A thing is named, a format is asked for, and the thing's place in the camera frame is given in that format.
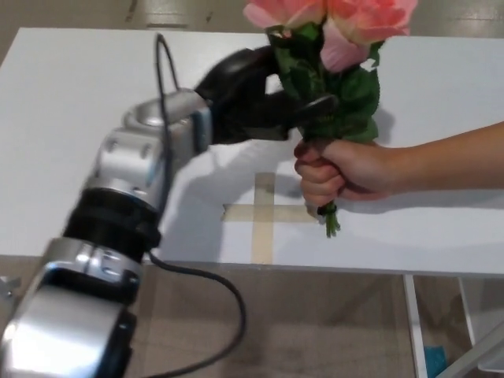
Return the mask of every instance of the tape cross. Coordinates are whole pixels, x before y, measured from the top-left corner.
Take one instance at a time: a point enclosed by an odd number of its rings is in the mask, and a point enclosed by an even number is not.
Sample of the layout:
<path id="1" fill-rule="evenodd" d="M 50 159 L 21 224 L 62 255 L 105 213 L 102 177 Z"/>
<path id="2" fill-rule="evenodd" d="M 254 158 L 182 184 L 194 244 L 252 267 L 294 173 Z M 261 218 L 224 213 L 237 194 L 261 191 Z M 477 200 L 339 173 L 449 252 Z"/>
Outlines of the tape cross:
<path id="1" fill-rule="evenodd" d="M 317 223 L 306 206 L 275 205 L 275 173 L 255 175 L 253 205 L 224 205 L 223 222 L 253 222 L 252 264 L 273 263 L 273 224 Z"/>

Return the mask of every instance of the floor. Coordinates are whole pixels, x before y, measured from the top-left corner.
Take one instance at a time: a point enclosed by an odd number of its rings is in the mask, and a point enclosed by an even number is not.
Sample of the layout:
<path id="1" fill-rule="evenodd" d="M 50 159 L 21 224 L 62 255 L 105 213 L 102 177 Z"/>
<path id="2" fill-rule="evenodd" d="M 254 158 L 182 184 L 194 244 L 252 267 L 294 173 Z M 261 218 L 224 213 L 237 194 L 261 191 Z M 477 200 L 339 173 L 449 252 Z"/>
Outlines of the floor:
<path id="1" fill-rule="evenodd" d="M 177 28 L 253 32 L 244 0 L 0 0 L 0 63 L 19 27 Z M 504 37 L 500 0 L 420 0 L 414 35 Z M 33 258 L 0 257 L 0 275 L 27 283 Z M 146 267 L 135 356 L 128 376 L 176 369 L 222 347 L 236 323 L 219 287 Z M 250 311 L 246 342 L 194 377 L 413 377 L 402 280 L 311 272 L 225 271 Z M 424 340 L 453 361 L 470 347 L 458 283 L 417 278 Z M 489 376 L 474 373 L 472 376 Z"/>

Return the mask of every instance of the white table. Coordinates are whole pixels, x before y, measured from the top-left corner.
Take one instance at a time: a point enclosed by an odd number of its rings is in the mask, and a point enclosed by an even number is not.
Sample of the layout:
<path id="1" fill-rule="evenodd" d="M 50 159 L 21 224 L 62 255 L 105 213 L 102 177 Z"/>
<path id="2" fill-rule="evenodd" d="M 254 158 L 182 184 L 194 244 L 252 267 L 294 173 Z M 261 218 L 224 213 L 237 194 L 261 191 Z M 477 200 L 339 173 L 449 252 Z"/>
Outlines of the white table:
<path id="1" fill-rule="evenodd" d="M 167 31 L 180 83 L 193 87 L 261 34 Z M 380 142 L 408 146 L 504 120 L 504 40 L 397 38 L 382 50 Z M 271 88 L 278 83 L 272 81 Z M 105 135 L 129 106 L 156 96 L 154 33 L 21 29 L 0 69 L 0 251 L 38 256 L 61 231 Z M 256 172 L 276 174 L 276 205 L 303 206 L 296 143 L 219 146 L 172 189 L 160 256 L 249 265 L 252 222 L 221 220 L 251 205 Z M 275 223 L 271 263 L 289 269 L 406 274 L 419 374 L 424 371 L 411 274 L 504 275 L 504 193 L 404 195 L 342 203 L 335 239 L 310 223 Z"/>

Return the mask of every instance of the pink rose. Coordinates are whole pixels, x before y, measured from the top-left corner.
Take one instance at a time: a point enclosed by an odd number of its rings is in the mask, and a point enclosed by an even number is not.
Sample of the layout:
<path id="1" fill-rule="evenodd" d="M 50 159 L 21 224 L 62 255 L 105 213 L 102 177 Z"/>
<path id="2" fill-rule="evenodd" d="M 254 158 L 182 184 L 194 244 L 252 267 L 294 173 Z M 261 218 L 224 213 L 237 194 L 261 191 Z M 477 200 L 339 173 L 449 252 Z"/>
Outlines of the pink rose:
<path id="1" fill-rule="evenodd" d="M 361 64 L 369 56 L 369 47 L 350 42 L 341 34 L 334 21 L 328 19 L 324 25 L 324 46 L 321 60 L 329 72 L 342 72 L 352 65 Z"/>
<path id="2" fill-rule="evenodd" d="M 245 17 L 259 28 L 283 25 L 294 29 L 309 22 L 321 23 L 325 0 L 250 0 Z"/>
<path id="3" fill-rule="evenodd" d="M 350 41 L 369 45 L 408 35 L 417 0 L 327 0 L 328 16 Z"/>
<path id="4" fill-rule="evenodd" d="M 330 72 L 361 64 L 372 43 L 408 35 L 417 0 L 327 0 L 321 60 Z"/>

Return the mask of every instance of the blue object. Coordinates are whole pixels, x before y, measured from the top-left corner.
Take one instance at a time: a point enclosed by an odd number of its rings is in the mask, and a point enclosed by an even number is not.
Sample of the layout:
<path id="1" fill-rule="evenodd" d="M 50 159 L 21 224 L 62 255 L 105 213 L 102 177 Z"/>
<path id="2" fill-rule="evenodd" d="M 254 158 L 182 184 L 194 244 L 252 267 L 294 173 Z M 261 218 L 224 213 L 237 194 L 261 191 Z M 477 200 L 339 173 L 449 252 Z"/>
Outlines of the blue object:
<path id="1" fill-rule="evenodd" d="M 447 355 L 442 346 L 424 346 L 428 378 L 436 378 L 447 367 Z"/>

